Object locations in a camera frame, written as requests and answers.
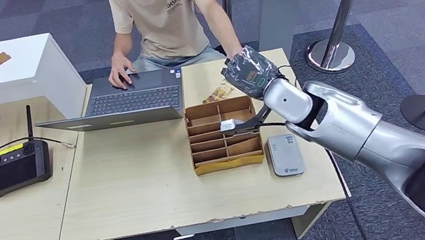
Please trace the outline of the person's right hand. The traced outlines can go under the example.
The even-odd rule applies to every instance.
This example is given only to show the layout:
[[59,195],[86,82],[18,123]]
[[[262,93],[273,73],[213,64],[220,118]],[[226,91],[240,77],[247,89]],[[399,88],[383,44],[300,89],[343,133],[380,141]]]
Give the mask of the person's right hand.
[[111,58],[111,72],[109,75],[109,82],[114,88],[127,90],[127,87],[132,84],[129,74],[136,73],[131,61],[121,52],[116,52]]

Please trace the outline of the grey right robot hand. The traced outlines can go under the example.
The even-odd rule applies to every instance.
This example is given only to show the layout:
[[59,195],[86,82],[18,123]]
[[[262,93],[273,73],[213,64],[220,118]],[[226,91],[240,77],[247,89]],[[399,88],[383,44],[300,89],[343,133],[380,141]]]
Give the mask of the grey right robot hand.
[[233,59],[226,59],[220,73],[233,87],[257,100],[263,99],[271,82],[285,78],[271,60],[250,46],[244,46]]

